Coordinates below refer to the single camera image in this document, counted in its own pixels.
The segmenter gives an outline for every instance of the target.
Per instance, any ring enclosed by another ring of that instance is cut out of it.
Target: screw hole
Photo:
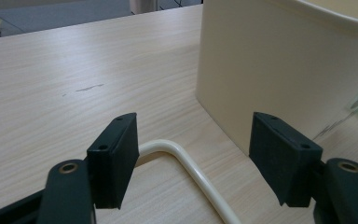
[[[347,172],[358,173],[358,166],[347,161],[341,161],[338,167]]]
[[[310,145],[308,144],[300,144],[302,148],[310,148]]]
[[[61,174],[70,174],[72,172],[74,172],[75,170],[77,170],[77,164],[76,163],[66,163],[64,165],[62,165],[59,169]]]
[[[107,149],[107,145],[100,145],[100,146],[98,147],[98,149],[100,149],[100,150]]]

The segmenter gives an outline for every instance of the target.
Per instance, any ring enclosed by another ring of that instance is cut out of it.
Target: white cable
[[[168,140],[154,140],[139,146],[140,157],[153,152],[168,152],[172,154],[186,168],[200,189],[204,192],[214,209],[227,224],[241,223],[225,199],[214,188],[213,184],[202,172],[199,166],[191,159],[187,152],[178,144]]]

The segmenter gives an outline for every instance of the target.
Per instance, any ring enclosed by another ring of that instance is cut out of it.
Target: beige storage box
[[[356,93],[358,1],[205,1],[197,97],[246,154],[254,111],[314,138]]]

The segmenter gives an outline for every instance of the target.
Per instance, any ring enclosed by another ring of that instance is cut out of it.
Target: wooden table
[[[84,159],[116,116],[138,113],[140,144],[182,145],[243,223],[313,223],[280,207],[247,155],[195,98],[202,6],[0,38],[0,208],[45,186],[60,161]],[[358,161],[358,116],[324,140],[324,160]],[[221,223],[173,157],[138,166],[121,210],[99,223]]]

